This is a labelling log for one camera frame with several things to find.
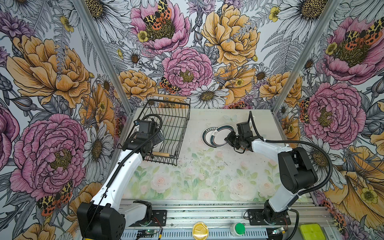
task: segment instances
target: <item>pink peony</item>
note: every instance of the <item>pink peony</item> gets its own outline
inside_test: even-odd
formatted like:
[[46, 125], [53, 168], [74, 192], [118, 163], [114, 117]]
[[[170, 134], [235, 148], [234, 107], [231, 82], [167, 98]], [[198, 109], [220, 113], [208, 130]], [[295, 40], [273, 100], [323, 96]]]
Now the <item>pink peony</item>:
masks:
[[331, 149], [342, 149], [352, 143], [363, 130], [366, 115], [361, 97], [347, 83], [322, 83], [310, 97], [309, 123], [304, 124], [308, 137], [328, 142]]
[[[168, 2], [168, 8], [172, 11], [171, 24], [174, 27], [174, 33], [171, 38], [162, 37], [160, 39], [149, 39], [146, 41], [142, 40], [142, 44], [147, 49], [147, 52], [143, 54], [150, 55], [159, 55], [164, 52], [174, 51], [176, 48], [185, 46], [189, 39], [189, 29], [190, 23], [189, 18], [184, 18], [184, 15], [180, 13], [179, 6], [176, 4], [172, 5], [170, 1]], [[148, 5], [147, 8], [144, 8], [142, 5], [140, 8], [131, 9], [131, 31], [133, 34], [137, 35], [140, 31], [147, 31], [147, 25], [144, 23], [143, 19], [149, 15], [155, 15], [157, 11], [157, 3], [154, 7]]]
[[0, 106], [0, 170], [7, 164], [12, 152], [12, 142], [19, 134], [20, 127], [8, 109]]
[[11, 189], [38, 200], [59, 192], [69, 181], [78, 186], [85, 174], [81, 165], [87, 140], [84, 128], [65, 114], [26, 127], [14, 147], [18, 168], [11, 175]]
[[354, 50], [345, 49], [345, 34], [348, 31], [361, 32], [374, 22], [359, 22], [357, 18], [347, 17], [328, 38], [328, 48], [321, 68], [324, 73], [336, 80], [348, 81], [353, 85], [364, 83], [384, 67], [384, 37], [373, 45], [359, 45]]
[[164, 77], [173, 86], [180, 88], [181, 95], [212, 81], [212, 64], [207, 55], [200, 54], [193, 48], [179, 48], [171, 57], [163, 60]]

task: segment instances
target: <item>dish rack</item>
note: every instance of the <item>dish rack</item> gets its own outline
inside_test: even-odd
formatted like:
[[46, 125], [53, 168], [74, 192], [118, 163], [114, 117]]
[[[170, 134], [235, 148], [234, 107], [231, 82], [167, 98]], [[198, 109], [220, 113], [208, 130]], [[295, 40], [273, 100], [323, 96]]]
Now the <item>dish rack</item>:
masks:
[[[152, 94], [146, 101], [138, 118], [141, 119], [148, 114], [159, 115], [163, 120], [161, 130], [165, 139], [154, 146], [152, 155], [147, 155], [144, 160], [177, 166], [190, 115], [190, 99], [182, 96]], [[157, 118], [154, 120], [157, 124], [160, 123]]]

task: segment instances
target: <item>wooden handle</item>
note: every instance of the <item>wooden handle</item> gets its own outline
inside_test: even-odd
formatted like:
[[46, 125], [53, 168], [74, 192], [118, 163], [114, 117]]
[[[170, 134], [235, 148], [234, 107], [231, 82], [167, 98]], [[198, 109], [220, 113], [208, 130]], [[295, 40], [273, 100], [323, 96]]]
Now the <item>wooden handle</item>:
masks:
[[152, 152], [154, 156], [160, 156], [160, 157], [169, 157], [169, 153], [165, 152]]
[[163, 98], [178, 98], [178, 99], [181, 99], [181, 100], [187, 99], [187, 97], [184, 97], [184, 96], [173, 96], [173, 95], [158, 94], [158, 93], [153, 93], [153, 94], [151, 94], [151, 96], [163, 97]]

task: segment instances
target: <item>yellow round container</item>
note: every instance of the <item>yellow round container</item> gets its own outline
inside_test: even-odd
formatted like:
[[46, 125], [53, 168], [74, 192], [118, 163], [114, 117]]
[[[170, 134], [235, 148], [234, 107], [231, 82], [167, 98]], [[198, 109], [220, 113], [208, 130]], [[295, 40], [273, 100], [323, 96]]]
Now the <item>yellow round container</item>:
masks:
[[196, 240], [206, 240], [208, 238], [208, 227], [203, 222], [198, 222], [193, 226], [192, 235]]

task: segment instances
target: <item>floral tablecloth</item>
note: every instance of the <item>floral tablecloth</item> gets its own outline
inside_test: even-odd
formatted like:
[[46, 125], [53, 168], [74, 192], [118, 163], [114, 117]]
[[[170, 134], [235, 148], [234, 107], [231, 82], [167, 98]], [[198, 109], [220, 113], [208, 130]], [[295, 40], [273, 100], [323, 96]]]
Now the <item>floral tablecloth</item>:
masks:
[[[269, 110], [252, 113], [263, 137], [281, 140]], [[243, 109], [191, 109], [177, 166], [143, 161], [123, 199], [264, 202], [270, 198], [281, 185], [277, 162], [249, 151], [238, 154], [228, 144], [210, 148], [201, 138], [208, 127], [228, 124], [236, 129], [248, 114]]]

